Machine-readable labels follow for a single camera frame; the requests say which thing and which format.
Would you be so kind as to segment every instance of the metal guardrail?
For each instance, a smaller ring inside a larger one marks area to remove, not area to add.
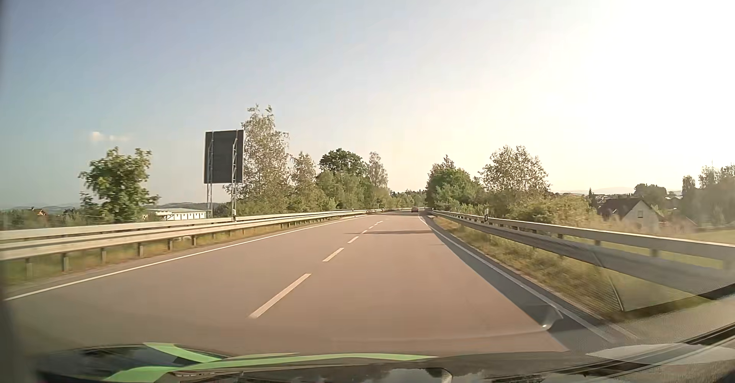
[[[105,261],[105,249],[112,246],[137,244],[138,255],[142,256],[143,244],[157,241],[168,241],[168,249],[172,248],[174,239],[192,238],[196,246],[199,235],[215,234],[227,231],[232,233],[240,229],[278,225],[285,228],[292,223],[322,220],[326,218],[363,215],[391,210],[403,209],[341,209],[327,212],[306,212],[278,215],[253,215],[230,218],[210,218],[202,220],[162,221],[160,223],[125,223],[94,227],[64,227],[23,229],[0,232],[0,239],[22,239],[12,243],[0,243],[0,261],[25,259],[27,270],[32,270],[30,259],[34,256],[62,255],[62,270],[69,269],[70,252],[88,249],[101,249],[102,261]]]
[[[721,290],[735,284],[735,271],[732,263],[735,261],[735,246],[730,244],[599,231],[500,218],[485,219],[479,215],[460,214],[458,212],[430,209],[426,211],[487,234],[513,240],[561,256],[568,256],[594,266],[632,275],[639,279],[691,294],[707,295],[715,290]],[[556,238],[544,235],[545,233],[556,234]],[[565,235],[594,240],[595,244],[590,245],[579,241],[565,240]],[[645,248],[649,251],[648,255],[620,251],[601,246],[603,242]],[[723,261],[723,269],[663,259],[660,258],[660,251],[719,259]]]
[[[310,216],[310,215],[327,215],[330,213],[338,214],[347,211],[347,209],[337,209],[325,212],[301,212],[292,214],[270,214],[270,215],[249,215],[246,217],[236,217],[235,221],[255,221],[255,220],[273,220],[289,217]],[[195,227],[203,225],[213,225],[219,223],[231,223],[232,218],[203,218],[195,220],[168,220],[157,222],[140,222],[140,223],[111,223],[105,225],[87,225],[80,227],[58,227],[58,228],[32,228],[32,229],[14,229],[10,231],[0,231],[0,243],[8,240],[32,240],[39,238],[59,238],[79,235],[96,235],[111,232],[122,231],[140,231],[144,229],[155,228],[171,228],[171,227]]]

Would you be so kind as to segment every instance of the black sign board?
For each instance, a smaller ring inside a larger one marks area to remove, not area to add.
[[[207,132],[204,136],[204,183],[232,183],[232,165],[235,181],[243,181],[243,130]],[[233,145],[236,157],[233,158]]]

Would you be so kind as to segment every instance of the asphalt road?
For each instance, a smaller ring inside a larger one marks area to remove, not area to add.
[[[597,338],[584,326],[544,329],[533,293],[473,267],[424,218],[349,218],[141,259],[9,303],[30,353],[174,342],[234,354],[443,356],[578,350]]]

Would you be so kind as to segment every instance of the white building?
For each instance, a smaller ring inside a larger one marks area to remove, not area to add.
[[[663,215],[640,198],[608,199],[600,206],[598,214],[605,220],[614,215],[621,222],[648,232],[658,232],[664,220]]]
[[[188,208],[157,208],[148,209],[150,215],[158,220],[199,220],[207,218],[207,211]]]

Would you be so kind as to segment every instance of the mountain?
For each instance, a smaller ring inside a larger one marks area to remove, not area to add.
[[[611,187],[611,188],[597,188],[593,189],[594,193],[601,194],[601,195],[613,195],[616,193],[633,193],[635,191],[634,188],[630,187]],[[559,192],[572,192],[572,193],[589,193],[590,189],[586,190],[574,190],[574,191],[559,191]]]
[[[58,205],[23,205],[22,207],[13,207],[10,209],[31,209],[31,207],[43,209],[44,211],[48,212],[49,214],[60,214],[64,212],[66,209],[70,208],[79,208],[79,204],[74,203],[68,203],[68,204],[58,204]]]
[[[212,208],[216,208],[219,203],[213,203]],[[202,211],[207,210],[206,202],[169,202],[168,204],[156,205],[151,208],[188,208],[188,209],[201,209]]]

